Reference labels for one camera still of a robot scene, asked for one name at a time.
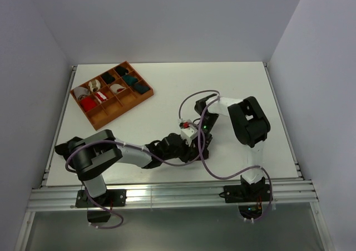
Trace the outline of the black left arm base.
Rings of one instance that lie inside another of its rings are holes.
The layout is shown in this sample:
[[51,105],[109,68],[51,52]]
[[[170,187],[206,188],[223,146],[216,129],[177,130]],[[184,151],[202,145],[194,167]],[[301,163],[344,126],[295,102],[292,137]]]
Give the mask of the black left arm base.
[[86,190],[78,191],[75,208],[87,209],[89,223],[95,225],[107,223],[112,214],[98,207],[97,204],[109,210],[113,210],[114,207],[123,207],[126,204],[126,190],[108,189],[103,195],[92,199],[89,199]]

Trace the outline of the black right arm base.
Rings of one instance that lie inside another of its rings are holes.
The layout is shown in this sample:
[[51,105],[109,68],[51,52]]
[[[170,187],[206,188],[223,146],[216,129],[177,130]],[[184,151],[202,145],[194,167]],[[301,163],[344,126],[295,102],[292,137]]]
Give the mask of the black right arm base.
[[248,184],[225,185],[219,197],[225,203],[238,204],[240,215],[249,221],[255,221],[264,214],[263,203],[271,206],[273,194],[269,184]]

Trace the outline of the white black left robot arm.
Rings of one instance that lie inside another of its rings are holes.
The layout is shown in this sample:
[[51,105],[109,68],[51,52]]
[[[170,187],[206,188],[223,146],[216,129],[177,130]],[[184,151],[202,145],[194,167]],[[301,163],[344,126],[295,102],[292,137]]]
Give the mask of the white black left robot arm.
[[103,130],[81,141],[70,142],[68,148],[66,170],[77,174],[88,200],[95,206],[102,206],[110,199],[102,173],[115,163],[154,169],[171,159],[180,159],[185,165],[197,157],[194,142],[188,143],[175,133],[140,146],[119,141],[111,130]]

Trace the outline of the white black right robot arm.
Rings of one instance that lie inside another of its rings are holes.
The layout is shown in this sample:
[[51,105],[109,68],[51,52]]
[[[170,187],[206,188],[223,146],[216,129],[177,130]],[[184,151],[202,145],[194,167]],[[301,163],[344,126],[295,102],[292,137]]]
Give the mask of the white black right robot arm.
[[271,126],[261,106],[254,96],[245,99],[231,99],[212,94],[195,102],[195,111],[200,115],[198,132],[209,134],[220,115],[230,118],[234,134],[246,147],[246,168],[228,176],[219,177],[212,173],[205,163],[201,141],[198,150],[203,167],[216,179],[227,180],[240,175],[241,196],[248,201],[254,200],[261,191],[268,187],[265,183],[266,171],[263,169],[263,149]]

